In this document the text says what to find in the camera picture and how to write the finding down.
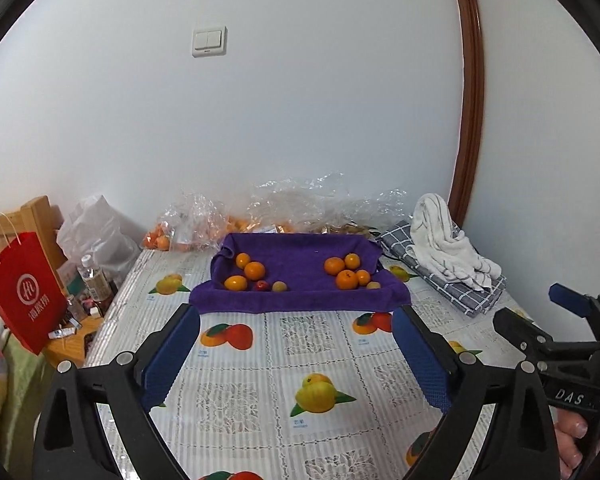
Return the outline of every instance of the plaid cloth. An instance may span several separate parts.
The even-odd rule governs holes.
[[[464,283],[447,283],[420,266],[414,258],[406,253],[407,246],[413,244],[410,229],[411,225],[406,220],[397,223],[381,235],[382,245],[400,258],[409,268],[417,272],[423,280],[467,316],[475,317],[480,312],[485,314],[495,305],[507,284],[507,279],[504,276],[501,275],[497,280],[493,280],[491,290],[483,292],[473,290]],[[458,234],[459,231],[459,227],[454,224],[454,235]]]

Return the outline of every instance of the red shopping bag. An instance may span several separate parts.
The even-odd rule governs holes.
[[[65,310],[66,299],[38,236],[16,234],[0,252],[0,316],[5,324],[24,348],[39,354]]]

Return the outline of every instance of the metal bolt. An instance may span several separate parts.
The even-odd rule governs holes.
[[[116,357],[116,362],[120,366],[128,365],[133,360],[134,355],[131,352],[122,352],[122,354],[118,354],[118,357]]]
[[[64,374],[65,372],[68,372],[69,370],[71,370],[71,361],[62,361],[58,365],[58,371],[61,374]]]
[[[536,371],[536,367],[534,366],[534,364],[530,363],[529,361],[522,361],[520,363],[520,368],[522,368],[523,372],[526,372],[528,374],[532,374]]]
[[[460,362],[466,365],[475,365],[475,355],[473,355],[471,352],[462,352],[460,354]]]

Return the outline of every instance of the purple cloth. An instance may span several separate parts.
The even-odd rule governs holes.
[[[259,292],[249,289],[232,292],[224,288],[224,280],[235,274],[244,275],[235,266],[236,254],[247,253],[252,261],[267,269],[264,279],[269,285],[285,282],[287,292]],[[344,258],[349,253],[360,256],[361,269],[368,270],[372,280],[382,288],[339,290],[335,277],[324,271],[324,261],[332,256]],[[200,314],[209,312],[296,312],[306,310],[364,310],[391,312],[398,306],[411,304],[409,289],[378,258],[381,248],[360,235],[313,234],[239,234],[227,235],[218,254],[211,260],[211,280],[191,291],[189,303]]]

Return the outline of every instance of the blue rubber pad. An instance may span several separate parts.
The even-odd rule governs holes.
[[[173,329],[164,344],[156,352],[154,359],[144,369],[142,386],[144,395],[141,404],[149,410],[164,402],[180,368],[200,333],[200,314],[190,306],[178,325]]]
[[[448,412],[451,408],[451,400],[447,393],[449,374],[437,361],[420,331],[401,308],[394,311],[392,330],[394,339],[407,359],[427,402],[442,413]]]
[[[576,316],[587,317],[591,313],[589,298],[560,283],[554,283],[549,287],[549,299],[553,303],[573,312]]]

